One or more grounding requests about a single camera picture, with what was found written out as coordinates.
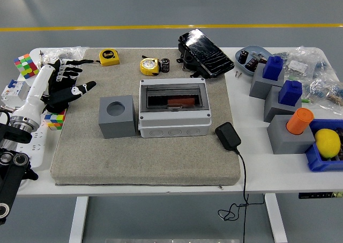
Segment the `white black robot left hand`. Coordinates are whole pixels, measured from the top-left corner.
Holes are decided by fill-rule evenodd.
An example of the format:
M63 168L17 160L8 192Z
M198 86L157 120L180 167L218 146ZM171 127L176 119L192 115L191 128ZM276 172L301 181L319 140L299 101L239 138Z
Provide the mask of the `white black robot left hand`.
M76 85L77 77L83 71L77 65L89 62L92 61L57 59L54 63L45 64L35 78L24 105L13 112L10 124L37 130L45 110L60 113L90 91L96 86L95 81Z

